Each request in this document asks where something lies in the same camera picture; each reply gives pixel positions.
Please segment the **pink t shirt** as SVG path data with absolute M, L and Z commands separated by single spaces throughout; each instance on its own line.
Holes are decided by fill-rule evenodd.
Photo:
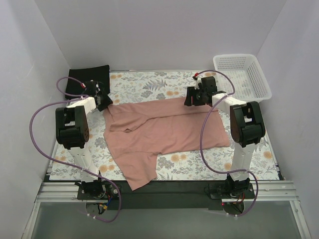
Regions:
M 104 138 L 132 190 L 157 177 L 159 154 L 199 150 L 210 106 L 185 106 L 184 98 L 109 105 L 103 112 Z M 229 137 L 214 110 L 205 125 L 203 148 L 228 147 Z

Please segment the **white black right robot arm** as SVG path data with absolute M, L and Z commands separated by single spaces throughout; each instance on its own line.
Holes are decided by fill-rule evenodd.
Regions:
M 187 88 L 184 105 L 211 106 L 200 132 L 201 155 L 203 155 L 204 128 L 212 111 L 218 109 L 229 115 L 230 131 L 235 145 L 231 169 L 228 172 L 217 171 L 211 167 L 209 169 L 227 175 L 230 182 L 225 186 L 226 194 L 231 198 L 237 198 L 244 191 L 241 182 L 249 180 L 249 175 L 252 174 L 249 169 L 253 151 L 266 133 L 260 106 L 256 101 L 246 102 L 234 98 L 233 83 L 230 84 L 232 92 L 226 93 L 217 89 L 214 77 L 198 76 L 198 73 L 193 76 L 195 86 Z

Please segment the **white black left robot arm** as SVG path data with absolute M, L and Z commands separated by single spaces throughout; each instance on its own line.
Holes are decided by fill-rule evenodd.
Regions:
M 87 142 L 89 141 L 89 127 L 87 115 L 98 109 L 103 111 L 113 101 L 99 81 L 81 81 L 68 77 L 80 84 L 80 93 L 63 94 L 75 101 L 64 108 L 55 111 L 56 139 L 73 157 L 74 164 L 80 167 L 81 182 L 91 183 L 98 179 L 98 168 L 94 165 Z

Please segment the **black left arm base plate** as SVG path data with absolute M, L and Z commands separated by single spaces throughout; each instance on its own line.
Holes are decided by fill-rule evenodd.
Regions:
M 109 198 L 118 199 L 118 192 L 121 192 L 122 186 L 116 187 L 106 181 L 94 180 L 93 182 L 75 182 L 78 187 L 78 200 L 108 200 Z

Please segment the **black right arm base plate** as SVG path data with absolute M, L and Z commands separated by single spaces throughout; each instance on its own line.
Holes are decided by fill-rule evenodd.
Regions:
M 211 199 L 253 199 L 255 197 L 254 189 L 250 183 L 250 179 L 242 181 L 233 181 L 231 177 L 227 177 L 222 181 L 211 181 L 204 188 L 204 192 Z

